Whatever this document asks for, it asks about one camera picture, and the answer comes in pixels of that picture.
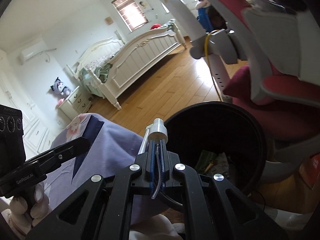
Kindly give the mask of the left hand in white glove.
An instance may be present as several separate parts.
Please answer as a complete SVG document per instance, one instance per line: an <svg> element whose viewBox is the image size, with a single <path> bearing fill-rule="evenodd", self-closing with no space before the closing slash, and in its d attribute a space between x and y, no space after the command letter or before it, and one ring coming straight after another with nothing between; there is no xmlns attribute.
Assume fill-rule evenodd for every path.
<svg viewBox="0 0 320 240"><path fill-rule="evenodd" d="M12 198L9 208L1 212L6 224L18 239L25 239L29 231L52 211L49 198L44 192L44 182L35 185L33 198L35 204L30 210L30 218L27 217L28 204L23 197Z"/></svg>

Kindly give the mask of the right hand in white glove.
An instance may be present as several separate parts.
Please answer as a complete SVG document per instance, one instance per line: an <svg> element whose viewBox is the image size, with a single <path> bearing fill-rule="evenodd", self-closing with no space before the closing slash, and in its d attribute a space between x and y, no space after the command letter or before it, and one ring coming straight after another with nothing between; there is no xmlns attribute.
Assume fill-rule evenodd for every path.
<svg viewBox="0 0 320 240"><path fill-rule="evenodd" d="M172 224L164 215L156 215L132 225L129 240L183 239L181 236L183 233L185 233L183 223Z"/></svg>

